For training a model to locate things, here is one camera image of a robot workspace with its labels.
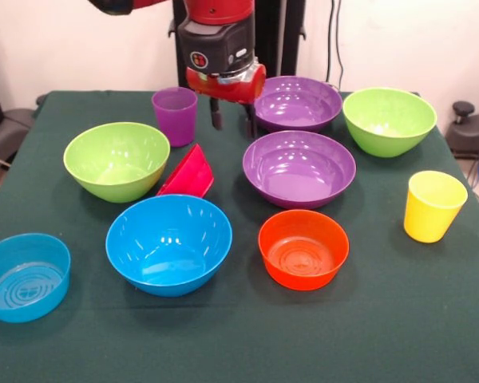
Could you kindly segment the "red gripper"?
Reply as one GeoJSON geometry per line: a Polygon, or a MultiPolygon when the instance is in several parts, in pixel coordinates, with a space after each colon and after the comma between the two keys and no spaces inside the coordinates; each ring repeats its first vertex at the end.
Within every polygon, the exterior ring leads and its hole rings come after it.
{"type": "Polygon", "coordinates": [[[266,80],[264,65],[249,65],[232,77],[207,75],[193,69],[186,69],[186,79],[191,89],[209,96],[212,126],[216,130],[223,128],[219,100],[245,105],[247,114],[247,135],[251,139],[257,136],[255,106],[253,103],[261,95],[266,80]]]}

